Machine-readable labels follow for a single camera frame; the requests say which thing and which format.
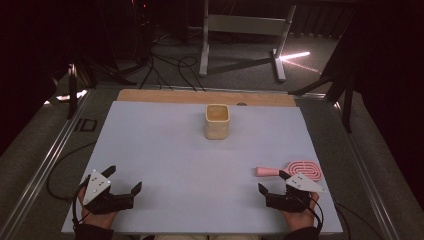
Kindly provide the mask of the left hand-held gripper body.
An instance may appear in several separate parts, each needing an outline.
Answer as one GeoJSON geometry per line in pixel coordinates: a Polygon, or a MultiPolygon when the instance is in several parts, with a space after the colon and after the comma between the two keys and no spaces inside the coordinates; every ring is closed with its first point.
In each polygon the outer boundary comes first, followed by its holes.
{"type": "Polygon", "coordinates": [[[102,172],[93,170],[85,184],[86,191],[82,205],[93,214],[119,212],[133,207],[134,196],[131,192],[112,194],[111,181],[105,178],[102,172]]]}

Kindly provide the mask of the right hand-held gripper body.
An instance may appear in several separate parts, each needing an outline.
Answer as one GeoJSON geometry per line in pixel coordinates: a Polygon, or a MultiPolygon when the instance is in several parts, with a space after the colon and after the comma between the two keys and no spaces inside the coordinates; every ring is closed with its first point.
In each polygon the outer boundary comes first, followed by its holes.
{"type": "Polygon", "coordinates": [[[302,173],[291,176],[285,183],[284,194],[269,192],[265,197],[267,207],[290,213],[300,213],[309,207],[311,192],[325,192],[324,187],[302,173]]]}

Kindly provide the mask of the cream ceramic cup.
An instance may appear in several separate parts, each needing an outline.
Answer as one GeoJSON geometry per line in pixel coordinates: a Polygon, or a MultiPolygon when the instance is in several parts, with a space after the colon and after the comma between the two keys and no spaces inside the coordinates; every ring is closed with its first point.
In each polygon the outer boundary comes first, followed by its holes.
{"type": "Polygon", "coordinates": [[[204,134],[209,140],[223,140],[228,136],[230,111],[225,104],[208,104],[205,108],[204,134]]]}

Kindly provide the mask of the person's left hand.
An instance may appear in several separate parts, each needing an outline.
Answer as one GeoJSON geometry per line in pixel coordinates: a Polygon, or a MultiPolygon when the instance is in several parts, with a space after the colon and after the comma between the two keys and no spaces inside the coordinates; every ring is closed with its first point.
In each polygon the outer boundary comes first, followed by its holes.
{"type": "MultiPolygon", "coordinates": [[[[83,204],[84,195],[79,195],[79,203],[83,204]]],[[[100,227],[103,229],[110,230],[112,228],[115,217],[117,216],[116,212],[107,213],[107,214],[92,214],[90,213],[83,205],[81,206],[81,215],[83,217],[82,222],[84,224],[100,227]]]]}

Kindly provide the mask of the person's right hand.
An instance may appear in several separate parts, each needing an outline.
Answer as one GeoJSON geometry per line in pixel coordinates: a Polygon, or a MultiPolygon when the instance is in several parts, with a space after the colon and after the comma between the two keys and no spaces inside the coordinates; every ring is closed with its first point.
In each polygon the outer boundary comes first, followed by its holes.
{"type": "Polygon", "coordinates": [[[309,207],[301,213],[290,213],[282,211],[286,224],[290,231],[297,231],[307,227],[313,227],[315,222],[314,209],[319,200],[319,195],[315,192],[310,194],[309,207]]]}

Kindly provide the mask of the white table mat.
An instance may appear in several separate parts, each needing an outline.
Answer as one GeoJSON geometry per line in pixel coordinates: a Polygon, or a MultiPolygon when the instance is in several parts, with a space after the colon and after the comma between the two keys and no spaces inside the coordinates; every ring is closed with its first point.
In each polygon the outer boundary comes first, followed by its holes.
{"type": "Polygon", "coordinates": [[[278,176],[257,177],[258,167],[285,168],[317,158],[297,107],[233,106],[224,140],[204,136],[202,104],[116,101],[85,169],[116,166],[111,191],[142,190],[120,212],[122,234],[252,234],[286,232],[281,215],[266,206],[258,187],[283,193],[278,176]]]}

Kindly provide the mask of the black tripod stand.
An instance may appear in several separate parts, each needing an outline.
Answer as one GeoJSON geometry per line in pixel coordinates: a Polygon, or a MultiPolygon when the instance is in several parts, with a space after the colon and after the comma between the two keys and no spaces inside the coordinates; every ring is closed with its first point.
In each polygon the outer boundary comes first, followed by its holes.
{"type": "Polygon", "coordinates": [[[348,133],[351,133],[351,110],[355,85],[354,70],[343,70],[337,73],[321,76],[317,81],[300,89],[289,91],[288,94],[302,96],[327,83],[330,83],[331,86],[325,93],[324,100],[327,102],[336,103],[340,100],[341,97],[344,97],[344,100],[342,101],[343,106],[341,108],[342,125],[348,133]]]}
{"type": "Polygon", "coordinates": [[[87,56],[74,57],[67,66],[66,77],[68,83],[66,98],[64,100],[60,99],[60,102],[67,103],[68,105],[67,119],[70,120],[73,118],[78,110],[78,82],[81,82],[88,89],[93,89],[98,84],[95,74],[100,73],[122,85],[133,86],[134,83],[127,80],[124,75],[135,73],[140,69],[141,65],[139,64],[119,70],[118,68],[102,65],[87,56]]]}

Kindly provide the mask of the wooden board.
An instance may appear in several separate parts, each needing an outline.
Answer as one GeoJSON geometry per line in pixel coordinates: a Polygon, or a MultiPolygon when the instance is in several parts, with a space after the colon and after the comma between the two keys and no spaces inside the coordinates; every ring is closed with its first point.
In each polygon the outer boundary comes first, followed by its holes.
{"type": "Polygon", "coordinates": [[[292,96],[279,93],[124,89],[118,94],[117,100],[130,102],[296,107],[295,100],[292,96]]]}

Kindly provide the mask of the white metal stand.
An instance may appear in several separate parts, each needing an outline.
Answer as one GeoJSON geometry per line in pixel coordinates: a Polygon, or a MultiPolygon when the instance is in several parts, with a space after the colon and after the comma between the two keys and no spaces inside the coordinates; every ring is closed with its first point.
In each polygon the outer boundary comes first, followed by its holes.
{"type": "Polygon", "coordinates": [[[209,0],[204,0],[203,13],[203,44],[200,57],[199,75],[208,75],[209,61],[209,33],[227,32],[242,34],[259,34],[279,36],[280,42],[276,49],[272,51],[271,63],[275,66],[277,79],[280,82],[286,80],[286,74],[283,65],[282,52],[289,34],[290,26],[296,11],[295,5],[290,5],[288,14],[283,19],[261,18],[247,16],[230,16],[209,13],[209,0]]]}

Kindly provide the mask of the aluminium rail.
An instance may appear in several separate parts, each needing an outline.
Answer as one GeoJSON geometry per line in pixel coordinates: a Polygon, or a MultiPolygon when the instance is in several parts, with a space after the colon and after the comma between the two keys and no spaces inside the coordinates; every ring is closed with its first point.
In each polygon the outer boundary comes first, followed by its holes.
{"type": "Polygon", "coordinates": [[[0,240],[13,240],[72,134],[91,92],[92,90],[86,90],[85,94],[77,100],[77,109],[74,115],[64,123],[43,161],[23,190],[13,211],[7,217],[5,224],[0,228],[0,240]]]}
{"type": "Polygon", "coordinates": [[[376,185],[373,182],[370,172],[368,171],[364,160],[360,154],[359,148],[356,145],[352,135],[347,132],[342,123],[342,109],[338,102],[330,103],[329,106],[332,108],[333,113],[339,119],[339,125],[342,128],[345,138],[347,139],[347,145],[353,156],[353,165],[357,171],[363,189],[370,202],[371,208],[378,221],[382,234],[385,240],[400,240],[399,234],[395,229],[393,221],[387,211],[386,205],[379,193],[376,185]]]}

